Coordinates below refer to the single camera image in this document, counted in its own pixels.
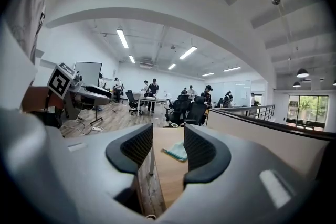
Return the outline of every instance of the metal railing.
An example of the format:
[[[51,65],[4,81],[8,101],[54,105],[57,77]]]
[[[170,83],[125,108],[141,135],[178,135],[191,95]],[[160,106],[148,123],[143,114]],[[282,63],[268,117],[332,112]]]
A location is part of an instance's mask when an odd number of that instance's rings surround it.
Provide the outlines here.
[[[274,116],[275,105],[251,106],[242,108],[224,108],[233,114],[269,121]]]

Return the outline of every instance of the white ceiling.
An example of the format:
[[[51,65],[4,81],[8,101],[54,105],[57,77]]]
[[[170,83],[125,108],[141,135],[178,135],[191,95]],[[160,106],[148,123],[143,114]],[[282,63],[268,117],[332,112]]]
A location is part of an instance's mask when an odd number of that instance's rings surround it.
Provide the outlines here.
[[[279,75],[292,77],[300,67],[309,69],[310,73],[317,68],[319,73],[330,70],[336,73],[334,23],[323,0],[281,0],[278,6],[271,0],[225,1],[264,41]],[[130,44],[129,53],[135,60],[146,59],[162,69],[176,63],[175,72],[199,76],[207,72],[221,73],[228,66],[244,65],[240,59],[208,41],[163,25],[112,19],[96,20],[90,25],[97,26],[98,33],[111,34],[122,27]],[[106,39],[120,60],[129,60],[128,52],[116,35],[107,35]],[[190,48],[191,40],[198,50],[180,61],[178,58]]]

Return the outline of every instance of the ceiling light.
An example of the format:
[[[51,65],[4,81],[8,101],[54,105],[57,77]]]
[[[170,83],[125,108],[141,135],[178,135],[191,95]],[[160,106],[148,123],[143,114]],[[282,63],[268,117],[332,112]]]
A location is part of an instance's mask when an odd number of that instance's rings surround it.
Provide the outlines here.
[[[169,66],[168,69],[171,70],[171,69],[173,69],[175,66],[176,66],[176,64],[173,63],[171,66]]]
[[[130,57],[130,59],[131,59],[131,62],[132,62],[132,63],[135,63],[133,56],[129,55],[129,57]]]
[[[120,40],[121,40],[121,43],[123,44],[124,48],[125,48],[125,49],[128,49],[128,44],[127,44],[127,41],[126,41],[126,39],[125,39],[124,31],[118,29],[118,30],[117,30],[117,33],[118,33],[118,36],[119,36],[119,38],[120,38]]]
[[[295,87],[295,88],[301,87],[301,84],[297,81],[297,82],[294,83],[293,87]]]
[[[185,57],[187,57],[189,54],[193,53],[197,48],[195,46],[191,47],[184,55],[180,57],[181,60],[183,60]]]
[[[225,69],[223,70],[223,72],[228,72],[228,71],[232,71],[232,70],[236,70],[236,69],[240,69],[241,67],[234,67],[234,68],[230,68],[230,69]]]
[[[300,68],[298,74],[296,75],[298,78],[305,78],[309,76],[308,71],[304,68]]]

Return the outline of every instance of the wooden floor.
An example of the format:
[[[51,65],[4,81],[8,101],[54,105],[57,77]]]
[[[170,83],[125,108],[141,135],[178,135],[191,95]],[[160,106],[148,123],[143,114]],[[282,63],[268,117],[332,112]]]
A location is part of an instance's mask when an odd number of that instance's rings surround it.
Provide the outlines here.
[[[130,107],[128,105],[128,100],[122,101],[123,103],[112,102],[108,105],[101,106],[103,111],[98,112],[98,118],[103,117],[103,121],[98,121],[94,126],[104,128],[104,132],[115,131],[143,123],[153,123],[154,127],[168,126],[164,116],[166,113],[164,104],[156,104],[155,113],[147,113],[147,108],[143,106],[143,115],[137,116],[136,113],[131,115],[129,112]],[[89,133],[91,128],[90,122],[96,119],[96,112],[94,110],[83,110],[79,116],[83,118],[82,124],[76,123],[76,121],[68,121],[60,128],[60,131],[65,138],[82,135],[78,130],[66,128],[65,126],[74,127],[82,131],[85,125],[83,132]],[[149,165],[150,153],[140,167],[138,173],[143,210],[145,216],[153,214],[158,217],[166,210],[166,205],[157,175],[156,164],[154,166],[153,176],[149,175]]]
[[[164,116],[166,113],[164,104],[156,104],[155,113],[147,113],[147,108],[142,106],[141,109],[144,111],[143,115],[137,116],[136,113],[131,115],[129,112],[130,107],[128,105],[128,100],[122,100],[122,102],[112,102],[108,105],[101,106],[103,111],[98,112],[98,118],[103,117],[103,121],[96,122],[94,126],[104,128],[104,132],[115,131],[143,123],[153,123],[154,128],[168,126]],[[88,133],[91,127],[90,122],[96,119],[96,112],[94,110],[83,110],[80,112],[79,116],[84,119],[83,124],[86,128],[83,132]],[[66,128],[64,126],[75,127],[82,130],[84,125],[76,123],[76,121],[68,121],[64,123],[60,128],[60,131],[65,138],[76,137],[82,134],[75,129]]]

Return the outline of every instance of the folded cloth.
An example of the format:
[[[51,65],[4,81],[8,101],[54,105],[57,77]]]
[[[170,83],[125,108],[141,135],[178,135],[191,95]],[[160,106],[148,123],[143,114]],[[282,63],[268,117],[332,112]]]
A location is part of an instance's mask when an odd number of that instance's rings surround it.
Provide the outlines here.
[[[173,158],[181,161],[181,162],[185,162],[187,160],[187,152],[184,149],[183,146],[183,141],[176,143],[171,149],[166,150],[166,149],[162,149],[163,152],[167,153],[168,155],[172,156]]]

